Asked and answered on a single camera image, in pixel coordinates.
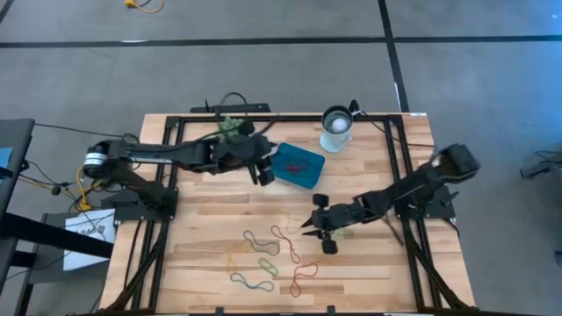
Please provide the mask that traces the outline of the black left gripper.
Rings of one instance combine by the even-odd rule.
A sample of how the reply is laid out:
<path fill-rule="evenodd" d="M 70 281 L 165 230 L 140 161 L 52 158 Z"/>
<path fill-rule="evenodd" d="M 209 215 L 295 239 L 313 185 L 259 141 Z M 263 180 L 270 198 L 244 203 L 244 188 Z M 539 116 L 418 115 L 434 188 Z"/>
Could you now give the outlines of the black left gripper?
<path fill-rule="evenodd" d="M 252 121 L 244 120 L 237 133 L 219 130 L 219 143 L 213 148 L 217 173 L 246 168 L 255 185 L 266 186 L 275 180 L 272 169 L 277 154 L 272 152 L 277 150 L 278 143 L 265 135 L 274 122 L 257 131 Z"/>

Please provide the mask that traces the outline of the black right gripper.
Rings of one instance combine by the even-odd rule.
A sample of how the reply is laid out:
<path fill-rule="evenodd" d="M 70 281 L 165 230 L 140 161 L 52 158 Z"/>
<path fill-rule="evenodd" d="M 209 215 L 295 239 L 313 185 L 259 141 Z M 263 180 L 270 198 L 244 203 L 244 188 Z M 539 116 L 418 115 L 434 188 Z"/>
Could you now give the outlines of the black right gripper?
<path fill-rule="evenodd" d="M 328 205 L 329 197 L 323 194 L 313 195 L 313 204 L 317 209 L 301 225 L 314 226 L 313 231 L 305 232 L 303 236 L 313 236 L 321 240 L 322 252 L 335 255 L 338 252 L 336 242 L 332 240 L 332 233 L 340 228 L 354 225 L 365 217 L 365 209 L 358 203 Z"/>

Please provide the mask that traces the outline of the teal plastic bin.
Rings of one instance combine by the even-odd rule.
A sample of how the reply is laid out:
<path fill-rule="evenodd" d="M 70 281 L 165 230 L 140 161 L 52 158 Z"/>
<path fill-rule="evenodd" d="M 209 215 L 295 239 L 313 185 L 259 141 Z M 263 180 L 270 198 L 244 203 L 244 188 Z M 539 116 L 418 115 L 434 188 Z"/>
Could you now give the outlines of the teal plastic bin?
<path fill-rule="evenodd" d="M 277 154 L 277 156 L 272 171 L 276 178 L 309 190 L 313 189 L 318 183 L 326 160 L 322 155 L 307 151 L 301 147 L 295 147 L 288 143 L 280 143 L 275 154 Z M 288 174 L 285 171 L 285 164 L 288 159 L 308 161 L 308 174 L 302 177 Z"/>

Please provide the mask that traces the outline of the gray rubber band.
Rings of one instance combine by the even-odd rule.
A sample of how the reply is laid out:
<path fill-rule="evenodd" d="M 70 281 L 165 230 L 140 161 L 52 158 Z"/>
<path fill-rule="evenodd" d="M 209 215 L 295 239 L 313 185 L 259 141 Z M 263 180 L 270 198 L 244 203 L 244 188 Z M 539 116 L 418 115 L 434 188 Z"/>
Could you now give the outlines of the gray rubber band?
<path fill-rule="evenodd" d="M 272 256 L 280 253 L 280 246 L 275 241 L 259 241 L 249 230 L 244 231 L 242 236 L 249 242 L 252 249 L 258 253 L 265 253 Z"/>

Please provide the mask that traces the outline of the blue rubber band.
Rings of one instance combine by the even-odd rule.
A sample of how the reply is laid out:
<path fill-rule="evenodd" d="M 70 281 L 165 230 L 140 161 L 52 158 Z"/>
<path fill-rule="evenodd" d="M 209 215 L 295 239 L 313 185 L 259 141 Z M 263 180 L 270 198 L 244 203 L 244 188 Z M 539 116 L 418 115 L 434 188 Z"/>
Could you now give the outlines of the blue rubber band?
<path fill-rule="evenodd" d="M 273 292 L 275 290 L 275 285 L 271 281 L 265 280 L 252 284 L 246 279 L 243 274 L 239 272 L 232 273 L 229 278 L 231 282 L 242 284 L 250 290 L 260 290 L 266 292 Z"/>

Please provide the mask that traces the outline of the green succulent plant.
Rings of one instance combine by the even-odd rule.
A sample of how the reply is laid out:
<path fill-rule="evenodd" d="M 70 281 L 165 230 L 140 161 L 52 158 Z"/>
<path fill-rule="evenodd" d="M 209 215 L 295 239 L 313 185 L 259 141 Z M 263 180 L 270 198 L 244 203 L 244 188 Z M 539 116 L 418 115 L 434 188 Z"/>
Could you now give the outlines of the green succulent plant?
<path fill-rule="evenodd" d="M 242 118 L 225 117 L 219 122 L 219 130 L 225 133 L 237 133 L 239 128 L 244 124 L 245 120 Z"/>

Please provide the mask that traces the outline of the black mounting bar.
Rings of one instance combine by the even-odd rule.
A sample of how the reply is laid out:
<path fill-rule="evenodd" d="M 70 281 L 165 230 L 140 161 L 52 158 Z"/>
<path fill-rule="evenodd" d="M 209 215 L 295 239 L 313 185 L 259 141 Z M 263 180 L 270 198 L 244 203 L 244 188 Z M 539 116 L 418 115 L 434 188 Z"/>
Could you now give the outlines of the black mounting bar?
<path fill-rule="evenodd" d="M 229 105 L 209 105 L 192 107 L 190 113 L 250 113 L 250 112 L 271 112 L 270 106 L 266 103 L 255 104 L 229 104 Z"/>

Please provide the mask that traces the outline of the white cup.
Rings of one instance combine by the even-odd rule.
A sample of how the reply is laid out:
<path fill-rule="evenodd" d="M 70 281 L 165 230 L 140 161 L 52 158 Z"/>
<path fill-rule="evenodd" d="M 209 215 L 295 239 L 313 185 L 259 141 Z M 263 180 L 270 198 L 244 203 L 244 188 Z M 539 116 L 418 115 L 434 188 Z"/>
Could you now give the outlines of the white cup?
<path fill-rule="evenodd" d="M 345 133 L 334 134 L 331 132 L 330 123 L 337 118 L 349 121 L 349 129 Z M 352 125 L 353 118 L 348 108 L 340 105 L 329 107 L 321 117 L 321 147 L 329 153 L 341 152 L 351 138 Z"/>

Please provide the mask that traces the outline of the yellow plug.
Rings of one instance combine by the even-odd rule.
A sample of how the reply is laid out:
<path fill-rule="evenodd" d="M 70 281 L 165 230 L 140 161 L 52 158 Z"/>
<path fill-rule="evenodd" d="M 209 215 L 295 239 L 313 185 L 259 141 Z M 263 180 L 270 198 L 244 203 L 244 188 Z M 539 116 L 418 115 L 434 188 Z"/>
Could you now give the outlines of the yellow plug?
<path fill-rule="evenodd" d="M 78 211 L 79 212 L 87 212 L 92 209 L 88 199 L 86 189 L 83 187 L 83 180 L 81 178 L 81 174 L 83 173 L 83 165 L 81 165 L 76 171 L 76 183 L 78 185 L 78 190 L 80 192 L 80 199 L 78 202 Z"/>

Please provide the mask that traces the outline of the white paper sheet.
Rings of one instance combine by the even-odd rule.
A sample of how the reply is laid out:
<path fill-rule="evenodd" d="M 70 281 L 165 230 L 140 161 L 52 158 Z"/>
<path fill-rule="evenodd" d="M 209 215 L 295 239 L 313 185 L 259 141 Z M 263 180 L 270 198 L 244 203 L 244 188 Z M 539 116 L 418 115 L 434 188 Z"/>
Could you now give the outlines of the white paper sheet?
<path fill-rule="evenodd" d="M 116 235 L 114 214 L 114 209 L 82 212 L 74 218 L 66 219 L 64 228 L 67 231 L 113 244 Z M 65 250 L 62 268 L 64 271 L 71 271 L 106 261 L 108 258 Z"/>

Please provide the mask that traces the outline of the black side desk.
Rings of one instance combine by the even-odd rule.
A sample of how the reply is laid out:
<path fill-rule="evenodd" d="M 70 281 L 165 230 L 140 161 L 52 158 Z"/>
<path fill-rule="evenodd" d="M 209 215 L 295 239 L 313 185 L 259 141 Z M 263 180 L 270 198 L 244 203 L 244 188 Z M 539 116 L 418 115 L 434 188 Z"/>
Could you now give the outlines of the black side desk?
<path fill-rule="evenodd" d="M 25 316 L 34 285 L 30 281 L 39 244 L 40 221 L 8 211 L 11 196 L 26 164 L 25 156 L 32 140 L 35 121 L 32 118 L 0 119 L 0 147 L 12 147 L 7 169 L 0 168 L 0 294 L 12 267 L 23 271 L 23 284 L 18 294 L 14 316 Z"/>

